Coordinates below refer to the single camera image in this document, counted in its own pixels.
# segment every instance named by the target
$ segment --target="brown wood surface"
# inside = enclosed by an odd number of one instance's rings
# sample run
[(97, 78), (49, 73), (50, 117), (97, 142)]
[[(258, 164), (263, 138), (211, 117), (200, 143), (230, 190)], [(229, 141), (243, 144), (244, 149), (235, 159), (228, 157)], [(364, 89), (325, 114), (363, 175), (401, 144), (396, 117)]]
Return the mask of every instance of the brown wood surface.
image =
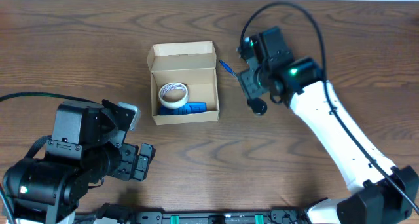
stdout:
[[(147, 180), (106, 177), (103, 187), (81, 199), (81, 212), (105, 202), (248, 210), (346, 197), (340, 172), (309, 128), (282, 105), (268, 103), (265, 116), (254, 116), (238, 82), (220, 67), (219, 122), (156, 126), (151, 118), (151, 45), (211, 40), (219, 59), (239, 72), (247, 67), (235, 52), (240, 32), (267, 2), (0, 0), (0, 95), (46, 91), (142, 110), (126, 142), (155, 146)], [(394, 163), (419, 171), (419, 3), (297, 3), (320, 23), (329, 78), (348, 112)], [(273, 25), (283, 29), (295, 56), (318, 59), (312, 27), (294, 10), (269, 10), (248, 33)], [(52, 133), (60, 102), (27, 97), (1, 103), (1, 177), (39, 136)], [(417, 221), (414, 215), (404, 223)]]

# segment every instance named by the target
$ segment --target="blue object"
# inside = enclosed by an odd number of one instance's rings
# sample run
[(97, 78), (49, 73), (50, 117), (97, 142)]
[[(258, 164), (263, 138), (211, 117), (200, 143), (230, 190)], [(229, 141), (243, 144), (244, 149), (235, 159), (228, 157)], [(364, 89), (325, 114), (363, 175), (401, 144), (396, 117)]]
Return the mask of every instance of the blue object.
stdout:
[(236, 73), (231, 69), (231, 67), (229, 67), (224, 61), (220, 60), (220, 64), (234, 77), (237, 78)]
[(187, 103), (179, 109), (168, 109), (164, 106), (160, 107), (159, 115), (187, 115), (190, 113), (203, 113), (207, 111), (205, 103)]

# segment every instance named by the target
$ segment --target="white tape roll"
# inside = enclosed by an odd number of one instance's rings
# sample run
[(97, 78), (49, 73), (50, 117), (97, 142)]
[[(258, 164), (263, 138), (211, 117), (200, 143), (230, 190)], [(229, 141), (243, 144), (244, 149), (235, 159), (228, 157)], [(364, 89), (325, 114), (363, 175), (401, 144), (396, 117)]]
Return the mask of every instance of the white tape roll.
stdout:
[[(171, 90), (182, 90), (185, 92), (185, 95), (183, 98), (176, 102), (167, 102), (166, 100), (163, 100), (164, 95)], [(188, 88), (182, 83), (168, 83), (162, 86), (162, 88), (158, 91), (158, 98), (164, 107), (168, 109), (179, 109), (188, 103), (189, 91)]]

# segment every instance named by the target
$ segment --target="blue pen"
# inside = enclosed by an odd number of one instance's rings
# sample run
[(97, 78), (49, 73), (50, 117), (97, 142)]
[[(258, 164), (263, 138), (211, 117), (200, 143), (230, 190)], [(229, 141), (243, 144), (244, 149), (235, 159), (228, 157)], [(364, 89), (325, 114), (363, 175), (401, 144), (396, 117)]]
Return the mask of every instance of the blue pen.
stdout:
[(222, 61), (222, 60), (220, 60), (220, 64), (231, 74), (231, 75), (233, 75), (234, 77), (236, 77), (237, 78), (237, 75), (236, 75), (236, 73), (226, 64), (226, 63), (224, 63), (224, 61)]

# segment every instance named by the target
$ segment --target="open box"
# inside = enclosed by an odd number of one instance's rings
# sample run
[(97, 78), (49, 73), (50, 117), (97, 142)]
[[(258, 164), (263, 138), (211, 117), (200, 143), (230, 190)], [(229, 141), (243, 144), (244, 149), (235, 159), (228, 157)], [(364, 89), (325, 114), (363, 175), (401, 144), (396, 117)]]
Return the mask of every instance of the open box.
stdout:
[[(151, 113), (157, 125), (218, 121), (216, 62), (212, 41), (153, 45), (147, 64), (151, 72)], [(159, 115), (158, 91), (163, 85), (173, 82), (187, 85), (188, 102), (204, 102), (207, 111), (188, 115)]]

